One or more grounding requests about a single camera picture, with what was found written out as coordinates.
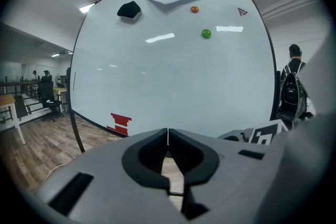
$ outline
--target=wooden floor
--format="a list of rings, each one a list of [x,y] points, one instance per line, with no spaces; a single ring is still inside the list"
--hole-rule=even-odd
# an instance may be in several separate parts
[[[78,131],[85,150],[116,141],[119,138],[76,117]],[[16,130],[0,134],[0,158],[14,182],[35,192],[58,165],[67,164],[81,154],[69,116],[38,120],[21,126],[26,144]],[[170,179],[172,192],[183,192],[183,175],[171,158],[165,158],[162,174]],[[181,207],[181,197],[170,197]]]

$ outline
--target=desk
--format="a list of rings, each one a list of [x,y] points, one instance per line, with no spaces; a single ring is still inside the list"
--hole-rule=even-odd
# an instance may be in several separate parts
[[[15,99],[12,94],[0,95],[0,108],[10,107],[12,113],[12,119],[14,121],[14,126],[18,130],[21,141],[23,144],[26,144],[25,139],[23,138],[20,124],[17,120],[16,110],[15,110]]]
[[[60,95],[60,101],[62,101],[62,98],[61,98],[61,93],[62,92],[67,92],[67,88],[54,88],[54,94],[55,92],[57,92],[57,94]],[[61,108],[61,113],[63,113],[63,107],[62,107],[62,104],[60,105],[60,108]]]

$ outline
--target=red drawing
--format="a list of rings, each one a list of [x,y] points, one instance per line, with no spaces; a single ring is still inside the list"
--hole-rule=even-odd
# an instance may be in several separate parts
[[[241,8],[238,8],[239,14],[241,17],[245,16],[247,14],[247,12]]]
[[[112,128],[110,126],[106,126],[106,127],[110,130],[113,130],[115,132],[128,136],[127,128],[121,127],[120,125],[127,127],[128,121],[131,121],[132,119],[125,117],[125,116],[113,114],[113,113],[111,113],[111,116],[114,118],[115,128]]]

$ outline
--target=table leg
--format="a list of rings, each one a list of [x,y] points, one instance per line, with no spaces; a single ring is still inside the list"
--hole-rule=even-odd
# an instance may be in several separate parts
[[[26,141],[25,141],[25,139],[23,138],[23,135],[22,135],[22,132],[21,132],[21,128],[20,128],[19,121],[17,120],[16,110],[15,110],[15,104],[14,104],[14,103],[11,104],[10,107],[11,107],[12,114],[13,114],[14,126],[15,126],[15,128],[17,128],[17,130],[18,130],[18,132],[19,132],[19,135],[20,135],[20,138],[21,138],[22,143],[23,143],[23,144],[26,144]]]
[[[59,107],[61,108],[61,113],[63,113],[62,104],[61,104],[61,105],[59,105]]]

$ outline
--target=black backpack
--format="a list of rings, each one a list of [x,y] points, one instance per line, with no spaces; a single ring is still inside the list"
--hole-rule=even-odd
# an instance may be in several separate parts
[[[280,92],[281,105],[277,118],[282,119],[287,128],[291,129],[294,124],[305,119],[307,94],[297,77],[297,73],[291,72],[288,65],[285,66],[285,72],[285,80]]]

